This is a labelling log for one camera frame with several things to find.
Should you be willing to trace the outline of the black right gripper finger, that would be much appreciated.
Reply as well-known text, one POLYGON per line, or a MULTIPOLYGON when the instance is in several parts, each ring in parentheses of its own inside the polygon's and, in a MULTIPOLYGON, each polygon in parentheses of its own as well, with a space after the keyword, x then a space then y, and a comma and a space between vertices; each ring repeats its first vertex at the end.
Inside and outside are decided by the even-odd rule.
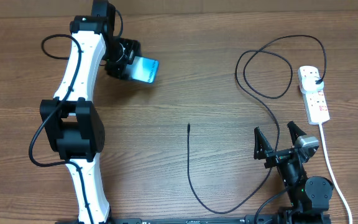
POLYGON ((293 145, 295 145, 296 140, 300 136, 306 135, 306 133, 303 130, 301 130, 293 121, 290 121, 287 124, 287 128, 290 132, 291 141, 292 141, 293 145))
POLYGON ((273 153, 273 148, 268 142, 267 138, 261 132, 259 127, 254 129, 255 146, 254 146, 254 159, 266 159, 269 154, 273 153))

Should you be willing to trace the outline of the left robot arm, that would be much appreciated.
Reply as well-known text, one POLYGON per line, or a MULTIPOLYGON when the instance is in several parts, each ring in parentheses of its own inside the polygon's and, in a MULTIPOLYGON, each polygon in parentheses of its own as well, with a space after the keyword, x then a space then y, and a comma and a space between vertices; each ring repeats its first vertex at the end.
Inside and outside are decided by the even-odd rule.
POLYGON ((142 58, 140 42, 114 35, 120 12, 109 1, 94 1, 91 14, 70 23, 70 56, 63 80, 51 100, 42 100, 42 124, 58 165, 70 171, 78 200, 75 223, 112 223, 100 171, 104 124, 93 103, 101 61, 111 77, 152 83, 158 62, 142 58))

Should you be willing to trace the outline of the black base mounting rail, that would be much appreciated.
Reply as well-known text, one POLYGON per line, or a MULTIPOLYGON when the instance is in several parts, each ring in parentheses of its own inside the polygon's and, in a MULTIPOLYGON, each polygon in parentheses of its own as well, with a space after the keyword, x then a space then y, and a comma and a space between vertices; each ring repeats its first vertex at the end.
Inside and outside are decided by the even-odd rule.
MULTIPOLYGON (((73 221, 61 221, 55 223, 84 223, 78 220, 73 221)), ((244 218, 194 218, 194 219, 156 219, 156 220, 141 220, 140 218, 108 218, 107 222, 96 223, 108 223, 108 224, 254 224, 254 215, 246 215, 244 218)), ((276 223, 332 223, 329 215, 325 215, 324 218, 318 220, 312 218, 311 220, 301 219, 300 217, 294 217, 294 222, 286 222, 280 220, 278 215, 259 215, 257 223, 261 224, 276 224, 276 223)))

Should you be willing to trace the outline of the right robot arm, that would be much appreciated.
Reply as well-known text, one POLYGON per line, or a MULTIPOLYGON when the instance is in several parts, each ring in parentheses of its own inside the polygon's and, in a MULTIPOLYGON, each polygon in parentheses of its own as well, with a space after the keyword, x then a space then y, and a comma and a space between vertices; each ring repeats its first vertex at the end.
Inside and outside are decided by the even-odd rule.
POLYGON ((287 124, 292 147, 281 151, 272 149, 261 130, 254 129, 254 158, 264 160, 267 169, 277 168, 284 189, 264 202, 252 216, 252 223, 331 223, 329 201, 333 195, 333 183, 321 176, 308 177, 304 164, 319 148, 319 140, 307 135, 293 121, 287 124), (261 215, 266 204, 283 194, 287 194, 291 205, 281 207, 277 213, 261 215))

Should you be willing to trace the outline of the blue screen Galaxy smartphone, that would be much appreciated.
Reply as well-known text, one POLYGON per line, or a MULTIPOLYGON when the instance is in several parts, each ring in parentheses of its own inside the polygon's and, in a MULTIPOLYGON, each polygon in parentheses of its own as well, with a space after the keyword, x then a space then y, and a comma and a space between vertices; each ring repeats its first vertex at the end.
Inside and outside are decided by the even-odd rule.
POLYGON ((126 72, 131 80, 153 83, 158 72, 158 66, 158 60, 135 56, 133 63, 127 65, 126 72))

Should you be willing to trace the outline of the white power strip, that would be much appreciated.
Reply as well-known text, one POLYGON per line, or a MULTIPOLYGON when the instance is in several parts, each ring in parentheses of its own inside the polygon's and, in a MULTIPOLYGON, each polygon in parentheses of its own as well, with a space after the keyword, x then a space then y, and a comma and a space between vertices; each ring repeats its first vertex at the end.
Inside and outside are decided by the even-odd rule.
MULTIPOLYGON (((309 65, 300 67, 297 73, 299 82, 301 76, 318 77, 320 79, 318 69, 309 65)), ((309 124, 318 125, 330 120, 328 106, 323 89, 314 93, 302 94, 302 96, 309 124)))

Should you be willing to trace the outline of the white charger plug adapter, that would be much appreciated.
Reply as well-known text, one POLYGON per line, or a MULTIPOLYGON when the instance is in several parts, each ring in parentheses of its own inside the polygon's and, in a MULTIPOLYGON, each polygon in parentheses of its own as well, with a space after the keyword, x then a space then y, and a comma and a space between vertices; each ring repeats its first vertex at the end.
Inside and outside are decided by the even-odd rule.
POLYGON ((304 77, 300 78, 300 91, 302 94, 314 93, 321 91, 324 88, 324 82, 320 82, 318 77, 304 77))

